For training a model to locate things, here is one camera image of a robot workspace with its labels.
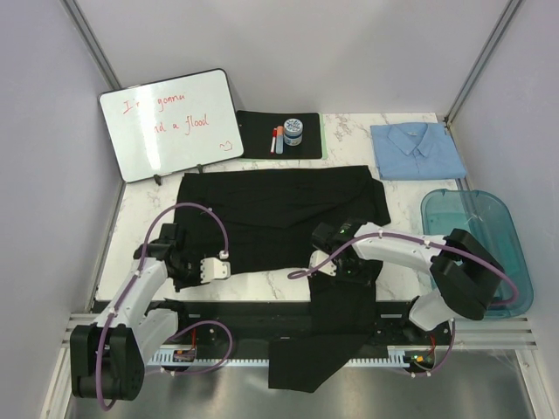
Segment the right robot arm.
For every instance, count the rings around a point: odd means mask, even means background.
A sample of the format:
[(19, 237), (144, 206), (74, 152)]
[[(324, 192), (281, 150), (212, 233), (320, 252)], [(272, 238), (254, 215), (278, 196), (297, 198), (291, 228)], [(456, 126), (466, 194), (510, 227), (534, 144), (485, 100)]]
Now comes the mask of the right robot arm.
[(312, 233), (314, 253), (306, 275), (320, 272), (354, 284), (373, 281), (374, 263), (396, 264), (428, 274), (433, 291), (415, 298), (400, 321), (402, 337), (422, 342), (442, 323), (457, 317), (484, 319), (500, 284), (518, 290), (496, 259), (467, 231), (447, 236), (418, 236), (349, 220), (335, 228), (320, 224)]

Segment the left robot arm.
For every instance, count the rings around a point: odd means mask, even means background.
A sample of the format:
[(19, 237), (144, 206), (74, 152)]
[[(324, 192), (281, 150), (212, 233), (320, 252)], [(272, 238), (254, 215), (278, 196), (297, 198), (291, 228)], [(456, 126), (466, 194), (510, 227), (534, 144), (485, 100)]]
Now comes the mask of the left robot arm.
[(141, 245), (127, 279), (89, 325), (70, 335), (72, 394), (79, 398), (133, 401), (143, 384), (145, 367), (166, 339), (185, 342), (191, 322), (177, 309), (149, 305), (167, 279), (179, 289), (199, 283), (200, 264), (186, 258), (187, 232), (175, 223)]

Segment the black long sleeve shirt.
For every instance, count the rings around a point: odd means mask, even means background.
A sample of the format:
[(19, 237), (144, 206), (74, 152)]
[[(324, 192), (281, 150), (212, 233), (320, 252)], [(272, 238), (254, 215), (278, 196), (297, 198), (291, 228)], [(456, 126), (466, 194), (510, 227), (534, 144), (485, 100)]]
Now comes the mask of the black long sleeve shirt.
[[(227, 249), (235, 274), (306, 267), (321, 223), (390, 223), (384, 186), (365, 166), (187, 174), (176, 201), (186, 254)], [(310, 333), (272, 342), (270, 388), (312, 393), (357, 355), (373, 332), (382, 268), (372, 262), (358, 282), (309, 279)]]

